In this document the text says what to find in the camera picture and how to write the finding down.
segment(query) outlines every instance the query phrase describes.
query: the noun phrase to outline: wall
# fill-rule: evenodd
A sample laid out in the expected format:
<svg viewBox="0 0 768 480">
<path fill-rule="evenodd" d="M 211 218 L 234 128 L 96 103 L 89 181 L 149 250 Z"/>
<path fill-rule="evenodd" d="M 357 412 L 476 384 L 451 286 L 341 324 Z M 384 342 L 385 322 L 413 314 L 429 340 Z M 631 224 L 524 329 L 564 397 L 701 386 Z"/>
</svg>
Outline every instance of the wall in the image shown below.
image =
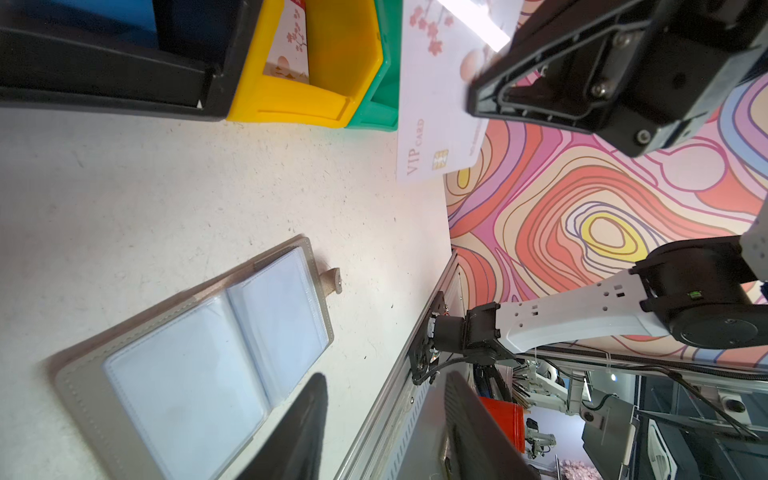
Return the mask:
<svg viewBox="0 0 768 480">
<path fill-rule="evenodd" d="M 526 2 L 521 20 L 539 3 Z M 478 163 L 445 175 L 468 307 L 596 283 L 675 240 L 741 234 L 768 192 L 767 131 L 768 76 L 736 88 L 688 141 L 634 159 L 594 135 L 491 121 Z M 765 302 L 756 284 L 747 288 L 753 301 Z M 768 366 L 768 346 L 695 349 L 671 336 L 579 343 Z"/>
</svg>

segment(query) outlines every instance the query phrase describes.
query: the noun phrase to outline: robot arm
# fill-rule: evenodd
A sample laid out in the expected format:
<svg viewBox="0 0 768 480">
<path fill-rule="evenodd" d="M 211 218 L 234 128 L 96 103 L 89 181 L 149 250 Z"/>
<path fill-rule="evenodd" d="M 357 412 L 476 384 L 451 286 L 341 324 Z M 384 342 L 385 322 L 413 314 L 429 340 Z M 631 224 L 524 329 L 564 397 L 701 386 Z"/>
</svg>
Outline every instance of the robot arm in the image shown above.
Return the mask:
<svg viewBox="0 0 768 480">
<path fill-rule="evenodd" d="M 768 345 L 768 305 L 753 305 L 741 286 L 758 280 L 754 270 L 768 263 L 762 224 L 768 221 L 744 238 L 668 243 L 633 268 L 580 289 L 488 303 L 463 318 L 437 316 L 430 340 L 436 350 L 483 365 L 548 343 L 609 335 L 671 334 L 707 349 Z"/>
<path fill-rule="evenodd" d="M 629 270 L 589 286 L 525 302 L 505 302 L 496 312 L 499 342 L 512 353 L 547 343 L 606 335 L 664 336 L 653 314 L 640 309 L 647 295 Z"/>
</svg>

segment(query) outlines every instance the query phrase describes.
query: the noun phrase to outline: green plastic bin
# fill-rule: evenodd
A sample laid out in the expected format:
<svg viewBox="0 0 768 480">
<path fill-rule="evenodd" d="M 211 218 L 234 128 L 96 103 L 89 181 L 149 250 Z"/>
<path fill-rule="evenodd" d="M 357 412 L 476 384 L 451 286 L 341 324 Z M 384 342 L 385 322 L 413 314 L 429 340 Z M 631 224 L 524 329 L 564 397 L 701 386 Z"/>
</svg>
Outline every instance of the green plastic bin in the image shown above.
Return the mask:
<svg viewBox="0 0 768 480">
<path fill-rule="evenodd" d="M 384 62 L 347 128 L 397 130 L 400 99 L 402 0 L 374 0 L 379 17 Z"/>
</svg>

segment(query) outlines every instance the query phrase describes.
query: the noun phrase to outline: cable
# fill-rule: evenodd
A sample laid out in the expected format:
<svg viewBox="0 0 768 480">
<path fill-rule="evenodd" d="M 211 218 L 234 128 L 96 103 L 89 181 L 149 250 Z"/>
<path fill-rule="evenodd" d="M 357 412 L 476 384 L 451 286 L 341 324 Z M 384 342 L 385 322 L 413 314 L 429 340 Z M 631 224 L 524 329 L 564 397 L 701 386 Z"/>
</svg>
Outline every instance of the cable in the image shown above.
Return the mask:
<svg viewBox="0 0 768 480">
<path fill-rule="evenodd" d="M 459 357 L 459 358 L 457 358 L 457 359 L 450 359 L 450 360 L 446 360 L 446 361 L 444 361 L 443 363 L 441 363 L 440 365 L 437 365 L 435 368 L 433 368 L 433 369 L 429 369 L 429 370 L 427 371 L 427 373 L 425 373 L 424 375 L 420 376 L 419 378 L 417 378 L 417 379 L 413 379 L 413 382 L 414 382 L 416 385 L 419 385 L 421 382 L 423 382 L 424 380 L 427 380 L 429 377 L 431 377 L 431 376 L 432 376 L 432 375 L 433 375 L 435 372 L 437 372 L 438 370 L 442 370 L 442 369 L 444 369 L 446 366 L 449 366 L 449 365 L 453 365 L 453 364 L 455 364 L 455 363 L 466 362 L 466 361 L 468 361 L 468 360 L 472 360 L 472 358 L 471 358 L 471 357 L 467 357 L 467 356 L 460 356 L 460 357 Z"/>
<path fill-rule="evenodd" d="M 560 372 L 560 368 L 557 365 L 555 365 L 550 359 L 547 359 L 547 361 L 550 362 L 553 365 L 553 367 L 558 369 L 558 371 Z M 637 365 L 637 366 L 619 366 L 619 365 L 614 365 L 613 367 L 617 368 L 617 369 L 624 369 L 624 370 L 635 370 L 635 371 L 638 371 L 638 372 L 653 371 L 653 372 L 663 373 L 664 375 L 668 376 L 673 381 L 679 383 L 680 386 L 682 386 L 688 392 L 693 394 L 696 398 L 701 400 L 705 405 L 709 406 L 712 410 L 717 412 L 717 414 L 720 415 L 721 417 L 723 417 L 723 419 L 726 422 L 730 423 L 730 425 L 733 427 L 733 429 L 736 430 L 741 435 L 742 438 L 746 439 L 746 435 L 748 435 L 748 436 L 752 437 L 753 439 L 760 440 L 760 436 L 759 435 L 757 435 L 755 432 L 753 432 L 749 427 L 747 427 L 743 423 L 741 423 L 738 420 L 736 420 L 734 417 L 728 415 L 722 408 L 720 408 L 719 406 L 716 406 L 715 404 L 710 402 L 707 398 L 705 398 L 703 395 L 701 395 L 701 393 L 698 390 L 696 390 L 696 388 L 694 386 L 692 386 L 690 383 L 688 383 L 683 378 L 683 376 L 680 373 L 678 373 L 678 372 L 673 372 L 672 370 L 669 370 L 667 367 L 664 367 L 664 366 L 655 366 L 655 365 Z M 602 399 L 602 401 L 600 402 L 600 405 L 596 409 L 599 409 L 600 407 L 602 407 L 603 404 L 605 404 L 605 400 L 607 398 L 608 398 L 608 396 L 605 396 Z"/>
<path fill-rule="evenodd" d="M 701 400 L 704 403 L 704 405 L 710 407 L 712 410 L 717 412 L 717 414 L 720 415 L 721 417 L 723 417 L 723 419 L 726 422 L 731 424 L 731 426 L 733 427 L 734 430 L 736 430 L 737 432 L 740 431 L 741 432 L 740 433 L 741 436 L 745 440 L 746 440 L 747 436 L 750 436 L 753 439 L 756 439 L 758 441 L 760 440 L 760 436 L 757 435 L 755 432 L 753 432 L 749 427 L 747 427 L 743 423 L 739 422 L 734 417 L 728 415 L 725 412 L 725 410 L 723 410 L 719 406 L 715 405 L 714 403 L 710 402 L 710 400 L 707 399 L 705 396 L 701 395 L 701 393 L 693 385 L 688 383 L 683 378 L 683 376 L 680 373 L 673 372 L 673 371 L 671 371 L 669 369 L 666 369 L 664 367 L 650 366 L 650 365 L 649 366 L 638 366 L 638 367 L 634 367 L 633 369 L 640 370 L 640 371 L 643 371 L 643 370 L 646 370 L 646 371 L 648 371 L 648 370 L 656 370 L 657 372 L 662 372 L 664 375 L 668 376 L 669 378 L 671 378 L 675 382 L 679 383 L 683 388 L 685 388 L 688 392 L 692 393 L 696 398 Z"/>
<path fill-rule="evenodd" d="M 544 350 L 546 352 L 568 353 L 576 356 L 588 356 L 588 357 L 595 358 L 595 356 L 592 355 L 591 353 L 585 352 L 584 350 L 580 351 L 579 349 L 575 349 L 575 348 L 564 348 L 560 346 L 543 345 L 543 346 L 539 346 L 538 349 Z M 539 358 L 548 360 L 548 357 L 546 356 L 540 356 Z M 674 362 L 671 360 L 663 360 L 663 359 L 639 358 L 631 355 L 622 355 L 620 353 L 611 354 L 611 360 L 612 361 L 621 360 L 625 362 L 640 363 L 640 364 L 647 364 L 647 365 L 658 365 L 658 366 L 664 366 L 667 368 L 687 370 L 689 372 L 704 373 L 707 375 L 719 376 L 727 379 L 762 380 L 762 381 L 768 380 L 768 373 L 755 374 L 755 373 L 747 373 L 747 372 L 741 372 L 741 371 L 736 371 L 736 372 L 723 371 L 722 369 L 714 369 L 714 368 L 705 367 L 705 366 L 698 366 L 692 363 Z"/>
<path fill-rule="evenodd" d="M 581 404 L 582 404 L 582 405 L 584 406 L 584 408 L 586 408 L 587 410 L 591 410 L 592 412 L 596 412 L 597 410 L 599 410 L 599 409 L 603 408 L 603 405 L 605 405 L 605 401 L 606 401 L 606 400 L 608 400 L 608 398 L 609 398 L 609 397 L 616 397 L 616 398 L 619 398 L 619 396 L 618 396 L 618 395 L 616 395 L 615 393 L 611 393 L 610 395 L 606 395 L 606 396 L 604 396 L 604 397 L 603 397 L 603 399 L 600 401 L 600 403 L 598 403 L 598 406 L 596 406 L 596 407 L 594 407 L 594 408 L 592 408 L 592 407 L 588 406 L 586 403 L 584 403 L 584 400 L 581 400 Z"/>
</svg>

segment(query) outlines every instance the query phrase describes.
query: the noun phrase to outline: red container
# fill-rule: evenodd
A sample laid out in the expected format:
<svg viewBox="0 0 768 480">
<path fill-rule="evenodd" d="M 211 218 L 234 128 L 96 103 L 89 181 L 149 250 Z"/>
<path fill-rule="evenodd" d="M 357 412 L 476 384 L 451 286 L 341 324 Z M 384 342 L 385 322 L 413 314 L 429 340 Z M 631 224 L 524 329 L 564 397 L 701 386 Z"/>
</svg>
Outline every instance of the red container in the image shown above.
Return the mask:
<svg viewBox="0 0 768 480">
<path fill-rule="evenodd" d="M 486 399 L 480 397 L 480 401 L 491 414 L 493 419 L 502 428 L 502 431 L 520 453 L 525 453 L 525 420 L 523 408 L 510 402 Z"/>
</svg>

